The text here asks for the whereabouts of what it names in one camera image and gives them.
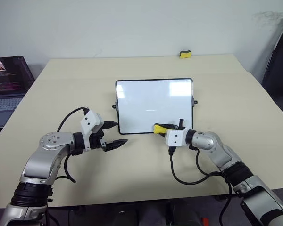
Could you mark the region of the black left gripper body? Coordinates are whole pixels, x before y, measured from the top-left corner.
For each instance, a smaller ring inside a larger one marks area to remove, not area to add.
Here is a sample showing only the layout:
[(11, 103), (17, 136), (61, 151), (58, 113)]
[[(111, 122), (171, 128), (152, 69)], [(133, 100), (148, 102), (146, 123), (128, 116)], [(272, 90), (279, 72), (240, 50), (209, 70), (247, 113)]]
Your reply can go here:
[(107, 150), (106, 142), (103, 141), (104, 132), (102, 129), (99, 129), (97, 132), (91, 133), (89, 136), (89, 145), (90, 149), (102, 149), (103, 151)]

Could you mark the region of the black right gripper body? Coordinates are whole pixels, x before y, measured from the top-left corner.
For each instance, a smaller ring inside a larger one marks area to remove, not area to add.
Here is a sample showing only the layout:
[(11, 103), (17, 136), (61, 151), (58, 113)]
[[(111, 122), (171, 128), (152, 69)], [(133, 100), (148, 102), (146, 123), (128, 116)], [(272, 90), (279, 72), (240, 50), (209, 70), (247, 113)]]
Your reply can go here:
[(168, 129), (175, 129), (175, 130), (184, 130), (185, 126), (183, 125), (183, 122), (184, 122), (184, 119), (180, 119), (178, 125), (168, 123), (167, 128)]

